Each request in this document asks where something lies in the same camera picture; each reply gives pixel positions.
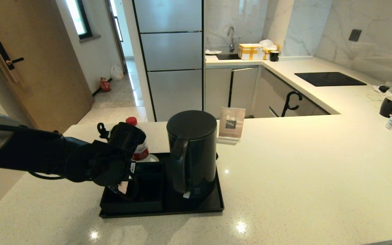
refrigerator door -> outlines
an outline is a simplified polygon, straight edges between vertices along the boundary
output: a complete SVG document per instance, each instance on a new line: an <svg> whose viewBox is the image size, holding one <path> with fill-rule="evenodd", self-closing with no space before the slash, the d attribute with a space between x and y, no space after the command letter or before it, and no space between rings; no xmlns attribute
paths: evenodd
<svg viewBox="0 0 392 245"><path fill-rule="evenodd" d="M201 31L202 0L134 0L140 33Z"/></svg>
<svg viewBox="0 0 392 245"><path fill-rule="evenodd" d="M140 36L147 71L202 69L202 32Z"/></svg>
<svg viewBox="0 0 392 245"><path fill-rule="evenodd" d="M202 70L148 72L148 77L157 121L202 110Z"/></svg>

black electric kettle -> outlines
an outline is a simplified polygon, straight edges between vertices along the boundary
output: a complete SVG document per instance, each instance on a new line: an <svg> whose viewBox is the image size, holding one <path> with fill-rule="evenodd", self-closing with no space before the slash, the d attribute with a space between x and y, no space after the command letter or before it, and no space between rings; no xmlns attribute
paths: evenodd
<svg viewBox="0 0 392 245"><path fill-rule="evenodd" d="M191 199L207 196L216 177L216 119L203 111L185 111L172 116L166 128L171 159L165 167L174 190L190 192Z"/></svg>

wall outlet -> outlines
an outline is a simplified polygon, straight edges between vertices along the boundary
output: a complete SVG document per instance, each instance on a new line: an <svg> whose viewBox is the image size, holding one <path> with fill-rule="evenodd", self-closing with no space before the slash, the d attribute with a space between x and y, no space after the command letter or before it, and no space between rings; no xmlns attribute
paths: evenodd
<svg viewBox="0 0 392 245"><path fill-rule="evenodd" d="M352 33L350 33L349 41L358 42L360 35L361 35L361 30L353 29Z"/></svg>

kettle lid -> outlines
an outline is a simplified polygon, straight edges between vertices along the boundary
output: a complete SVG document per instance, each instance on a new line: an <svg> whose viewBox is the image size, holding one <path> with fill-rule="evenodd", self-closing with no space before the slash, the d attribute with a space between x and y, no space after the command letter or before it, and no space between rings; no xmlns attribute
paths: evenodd
<svg viewBox="0 0 392 245"><path fill-rule="evenodd" d="M196 110L184 111L172 116L167 122L166 129L175 138L195 141L216 131L217 121L210 113Z"/></svg>

kitchen sink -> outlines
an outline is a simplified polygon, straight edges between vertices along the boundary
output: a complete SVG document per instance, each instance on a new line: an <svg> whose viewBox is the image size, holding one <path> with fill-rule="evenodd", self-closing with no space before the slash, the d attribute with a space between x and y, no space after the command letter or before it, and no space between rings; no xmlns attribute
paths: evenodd
<svg viewBox="0 0 392 245"><path fill-rule="evenodd" d="M241 60L238 54L216 54L219 60Z"/></svg>

